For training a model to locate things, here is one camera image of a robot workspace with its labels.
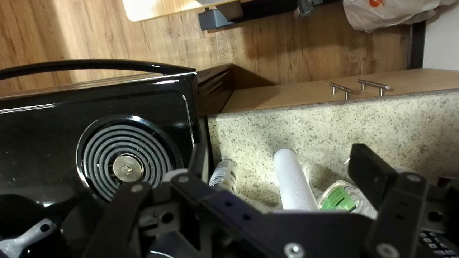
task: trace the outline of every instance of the plastic bag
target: plastic bag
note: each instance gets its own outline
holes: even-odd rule
[[[436,15],[440,6],[456,0],[344,0],[344,12],[354,30],[372,32],[380,28],[411,25]]]

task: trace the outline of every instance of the black appliance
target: black appliance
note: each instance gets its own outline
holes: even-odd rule
[[[0,81],[71,69],[149,73],[0,101],[0,241],[42,217],[60,227],[25,257],[78,257],[121,184],[156,188],[167,172],[186,168],[193,151],[206,152],[196,148],[206,145],[199,114],[220,111],[230,95],[220,88],[226,66],[196,73],[147,62],[67,61],[0,71]]]

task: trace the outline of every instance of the spiral burner coil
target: spiral burner coil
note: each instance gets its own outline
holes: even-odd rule
[[[156,188],[173,170],[160,135],[143,125],[101,127],[80,139],[78,149],[80,174],[104,201],[110,201],[123,182],[147,182]]]

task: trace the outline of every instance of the wooden cabinet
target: wooden cabinet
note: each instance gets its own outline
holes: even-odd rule
[[[388,85],[384,96],[378,96],[377,89],[361,91],[358,79]],[[352,94],[344,99],[344,94],[331,94],[329,82],[341,85]],[[457,71],[413,69],[385,72],[375,75],[335,78],[328,81],[305,82],[295,85],[278,85],[268,88],[236,89],[228,101],[223,114],[262,111],[273,108],[344,104],[364,99],[384,99],[401,95],[427,94],[438,91],[459,91]]]

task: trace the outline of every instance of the speckled countertop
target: speckled countertop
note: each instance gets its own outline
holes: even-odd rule
[[[217,115],[209,132],[213,157],[236,164],[236,194],[266,211],[279,204],[272,155],[281,148],[309,168],[316,197],[345,178],[352,144],[431,182],[459,177],[459,92]]]

